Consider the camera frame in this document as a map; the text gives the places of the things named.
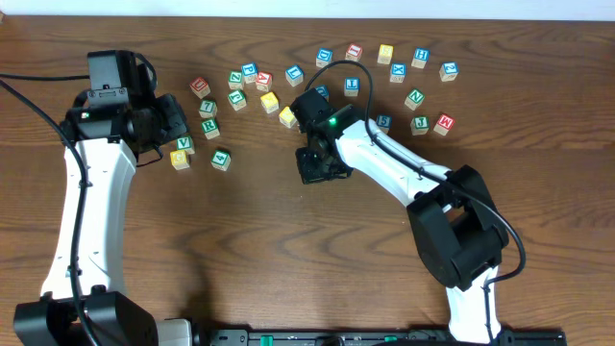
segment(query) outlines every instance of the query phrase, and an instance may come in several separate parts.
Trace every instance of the camera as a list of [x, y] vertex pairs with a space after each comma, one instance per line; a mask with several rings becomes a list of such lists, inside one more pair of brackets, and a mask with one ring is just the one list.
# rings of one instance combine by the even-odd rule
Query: camera
[[124, 140], [138, 159], [139, 154], [189, 131], [175, 97], [156, 97], [156, 70], [142, 55], [122, 50], [92, 52], [87, 54], [87, 64], [91, 88], [75, 98], [60, 124], [73, 143]]

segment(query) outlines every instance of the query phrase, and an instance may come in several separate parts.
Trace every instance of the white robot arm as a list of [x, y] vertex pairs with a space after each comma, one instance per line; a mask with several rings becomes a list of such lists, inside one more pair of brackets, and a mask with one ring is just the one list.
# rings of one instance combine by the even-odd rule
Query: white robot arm
[[[370, 120], [372, 133], [377, 134], [380, 142], [408, 161], [422, 166], [427, 172], [446, 180], [446, 173], [451, 170], [447, 167], [426, 161], [417, 156], [404, 146], [383, 133], [373, 120]], [[419, 193], [432, 191], [438, 186], [429, 179], [421, 177], [399, 161], [391, 158], [383, 150], [372, 143], [365, 131], [365, 123], [358, 120], [343, 131], [343, 135], [335, 145], [340, 158], [350, 167], [357, 169], [389, 191], [404, 207], [414, 201], [414, 196]], [[482, 286], [486, 279], [495, 278], [498, 267], [487, 268], [482, 274], [472, 281], [470, 288], [465, 291], [455, 288], [446, 288], [446, 293], [451, 308], [451, 322], [449, 329], [458, 341], [489, 343], [489, 335], [485, 328], [486, 311], [484, 304], [484, 292]], [[491, 331], [497, 336], [501, 325], [496, 317], [495, 293], [493, 286], [489, 293], [491, 313]]]
[[[307, 132], [308, 147], [297, 151], [304, 183], [343, 178], [357, 169], [395, 196], [408, 211], [421, 260], [447, 287], [451, 334], [458, 341], [489, 343], [483, 287], [486, 280], [497, 275], [501, 250], [507, 244], [506, 232], [502, 228], [492, 230], [497, 229], [492, 226], [501, 225], [486, 217], [484, 210], [459, 200], [420, 172], [441, 181], [476, 187], [488, 197], [480, 175], [467, 166], [453, 172], [426, 161], [384, 134], [370, 119], [370, 132], [379, 142], [376, 145], [367, 133], [362, 110], [354, 106], [335, 110], [315, 91], [301, 95], [291, 109], [301, 130]], [[399, 158], [410, 162], [414, 169]], [[450, 223], [445, 213], [459, 207], [464, 207], [465, 212]], [[493, 286], [488, 299], [489, 325], [495, 338], [501, 325], [496, 317]]]

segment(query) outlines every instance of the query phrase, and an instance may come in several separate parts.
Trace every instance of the wooden table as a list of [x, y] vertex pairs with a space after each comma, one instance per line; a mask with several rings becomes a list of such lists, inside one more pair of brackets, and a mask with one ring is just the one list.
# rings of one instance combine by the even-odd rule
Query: wooden table
[[[232, 110], [227, 76], [256, 62], [274, 75], [281, 106], [298, 63], [316, 71], [320, 47], [342, 59], [349, 43], [375, 78], [375, 114], [393, 116], [390, 135], [428, 160], [470, 164], [500, 211], [522, 234], [528, 266], [499, 284], [498, 315], [516, 328], [562, 328], [571, 345], [615, 343], [615, 26], [608, 23], [231, 18], [7, 17], [0, 26], [0, 71], [60, 76], [87, 73], [86, 53], [130, 49], [159, 74], [159, 92], [183, 105], [196, 142], [189, 170], [169, 158], [138, 169], [126, 211], [124, 274], [130, 297], [157, 319], [190, 315], [255, 329], [406, 328], [448, 322], [444, 288], [416, 254], [406, 211], [361, 173], [348, 181], [302, 185], [294, 151], [305, 144], [267, 116], [254, 85], [248, 107]], [[430, 49], [425, 70], [403, 84], [377, 65], [381, 43], [410, 64]], [[441, 83], [440, 63], [460, 74]], [[205, 77], [222, 136], [206, 140], [188, 88]], [[344, 77], [358, 76], [358, 98]], [[337, 107], [363, 105], [366, 80], [351, 66], [328, 71]], [[11, 85], [62, 120], [69, 83]], [[404, 106], [412, 87], [426, 94]], [[0, 92], [0, 343], [17, 342], [14, 306], [37, 299], [55, 252], [65, 188], [58, 137], [29, 109]], [[412, 136], [412, 115], [456, 119], [442, 137]], [[228, 172], [209, 164], [232, 152]], [[173, 148], [164, 147], [165, 154]], [[504, 250], [501, 273], [517, 264]]]

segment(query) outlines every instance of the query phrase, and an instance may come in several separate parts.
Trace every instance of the wooden block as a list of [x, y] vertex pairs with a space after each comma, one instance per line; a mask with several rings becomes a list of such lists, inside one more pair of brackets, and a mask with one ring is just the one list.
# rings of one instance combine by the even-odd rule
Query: wooden block
[[177, 150], [171, 152], [171, 164], [177, 170], [190, 168], [190, 158], [185, 150]]
[[406, 64], [405, 63], [393, 63], [391, 64], [391, 78], [392, 83], [402, 83], [406, 77]]
[[190, 136], [183, 136], [183, 137], [177, 138], [176, 144], [177, 144], [177, 150], [185, 150], [185, 152], [189, 155], [192, 155], [195, 153], [194, 143], [192, 142], [192, 137]]
[[215, 120], [213, 118], [209, 118], [202, 122], [201, 127], [203, 127], [205, 137], [207, 137], [208, 139], [220, 136], [220, 129], [218, 129], [218, 125], [215, 123]]
[[295, 118], [295, 114], [292, 113], [289, 106], [284, 107], [280, 112], [280, 122], [288, 129], [292, 128], [297, 123], [297, 118]]
[[271, 73], [259, 72], [257, 75], [257, 89], [260, 91], [269, 91], [273, 83]]
[[243, 90], [243, 75], [239, 71], [231, 71], [229, 75], [229, 87], [231, 90]]
[[250, 62], [244, 64], [241, 66], [241, 72], [243, 74], [243, 82], [254, 83], [257, 81], [258, 69], [255, 63]]
[[413, 136], [424, 135], [430, 130], [430, 120], [426, 116], [417, 116], [410, 122]]
[[378, 63], [390, 64], [393, 59], [393, 46], [381, 44], [378, 51]]
[[211, 158], [211, 165], [213, 168], [226, 172], [226, 170], [229, 169], [229, 165], [231, 165], [231, 154], [216, 150], [215, 153], [213, 153], [213, 158]]
[[419, 91], [419, 89], [414, 89], [406, 98], [404, 104], [408, 106], [411, 110], [416, 111], [416, 109], [421, 106], [425, 100], [425, 95]]
[[378, 125], [385, 134], [388, 134], [388, 131], [391, 129], [392, 122], [393, 118], [388, 115], [378, 115], [376, 118], [376, 125]]
[[430, 51], [423, 48], [416, 48], [414, 51], [414, 59], [412, 59], [412, 67], [425, 68], [427, 60], [430, 58]]
[[286, 70], [286, 80], [291, 86], [296, 87], [304, 80], [304, 71], [299, 68], [299, 65], [294, 65]]
[[453, 118], [445, 113], [442, 113], [438, 119], [438, 122], [435, 123], [433, 131], [445, 136], [453, 128], [454, 124], [455, 120]]
[[276, 97], [276, 94], [273, 93], [273, 91], [267, 92], [266, 94], [260, 96], [260, 102], [262, 104], [262, 107], [265, 108], [267, 114], [271, 113], [272, 111], [277, 111], [280, 107], [278, 98]]
[[333, 51], [329, 49], [320, 48], [318, 54], [316, 54], [316, 66], [325, 67], [331, 63], [333, 59]]
[[241, 90], [235, 90], [229, 94], [229, 102], [231, 102], [231, 106], [236, 111], [241, 110], [246, 107], [248, 104], [246, 102], [246, 96], [241, 92]]
[[456, 62], [444, 62], [440, 67], [440, 80], [442, 82], [454, 81], [459, 74]]
[[325, 100], [329, 101], [329, 90], [327, 89], [327, 86], [317, 86], [315, 89], [322, 97], [325, 98]]
[[358, 62], [363, 55], [363, 48], [361, 46], [351, 43], [346, 51], [346, 60]]
[[201, 102], [201, 108], [199, 109], [199, 114], [201, 114], [202, 118], [211, 118], [216, 115], [218, 112], [218, 108], [215, 106], [215, 102], [204, 100]]
[[192, 83], [190, 83], [190, 88], [199, 98], [204, 98], [211, 92], [208, 83], [201, 77], [192, 81]]
[[346, 78], [344, 83], [344, 95], [345, 96], [358, 96], [358, 78]]

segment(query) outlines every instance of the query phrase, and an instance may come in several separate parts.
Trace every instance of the green block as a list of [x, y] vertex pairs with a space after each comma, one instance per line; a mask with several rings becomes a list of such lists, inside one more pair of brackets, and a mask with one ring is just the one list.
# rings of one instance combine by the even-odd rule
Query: green block
[[241, 72], [237, 72], [237, 71], [231, 71], [231, 74], [229, 75], [229, 82], [231, 83], [241, 83]]
[[243, 92], [241, 92], [241, 90], [235, 90], [229, 94], [229, 101], [231, 101], [234, 105], [245, 99], [246, 97], [243, 95]]
[[418, 104], [423, 102], [423, 99], [425, 98], [425, 95], [419, 91], [419, 89], [414, 89], [408, 96], [407, 98], [409, 98], [410, 100], [412, 100], [412, 102]]
[[192, 148], [192, 138], [183, 136], [177, 138], [177, 150], [186, 150]]
[[205, 100], [201, 103], [201, 108], [199, 109], [199, 111], [213, 112], [214, 107], [215, 107], [215, 102]]
[[213, 154], [213, 158], [211, 158], [211, 162], [219, 165], [224, 165], [229, 159], [229, 153], [225, 153], [220, 150], [216, 150]]
[[201, 126], [203, 127], [203, 131], [205, 133], [209, 133], [211, 131], [215, 131], [218, 129], [218, 125], [215, 123], [215, 120], [213, 119], [207, 119], [204, 122], [201, 123]]
[[273, 346], [273, 336], [261, 336], [260, 346]]
[[417, 116], [412, 121], [414, 121], [415, 129], [428, 129], [430, 127], [430, 120], [427, 119], [426, 116]]

